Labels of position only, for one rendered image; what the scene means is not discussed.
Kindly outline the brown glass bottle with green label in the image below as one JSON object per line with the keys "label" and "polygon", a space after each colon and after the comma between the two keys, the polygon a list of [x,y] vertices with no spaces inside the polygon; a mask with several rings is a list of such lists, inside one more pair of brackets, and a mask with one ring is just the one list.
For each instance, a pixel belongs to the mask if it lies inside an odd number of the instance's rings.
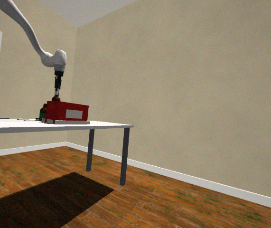
{"label": "brown glass bottle with green label", "polygon": [[52,98],[52,101],[60,101],[59,94]]}

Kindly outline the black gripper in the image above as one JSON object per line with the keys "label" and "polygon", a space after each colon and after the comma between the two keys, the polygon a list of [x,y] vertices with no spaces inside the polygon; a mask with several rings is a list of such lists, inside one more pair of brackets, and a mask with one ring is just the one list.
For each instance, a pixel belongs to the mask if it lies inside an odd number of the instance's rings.
{"label": "black gripper", "polygon": [[60,87],[61,87],[61,77],[63,76],[63,72],[61,71],[55,71],[55,95],[58,95],[59,94],[59,90],[60,90]]}

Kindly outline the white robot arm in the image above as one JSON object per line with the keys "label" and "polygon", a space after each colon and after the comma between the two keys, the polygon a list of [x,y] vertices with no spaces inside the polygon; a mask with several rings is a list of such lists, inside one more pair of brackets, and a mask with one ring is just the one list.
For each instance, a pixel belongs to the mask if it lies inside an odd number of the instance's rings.
{"label": "white robot arm", "polygon": [[54,55],[45,52],[40,47],[31,25],[28,23],[28,21],[25,19],[25,17],[22,15],[12,0],[0,0],[0,9],[13,20],[15,20],[24,29],[33,48],[40,55],[43,65],[47,67],[54,67],[55,71],[61,71],[63,73],[65,72],[66,53],[62,50],[57,50]]}

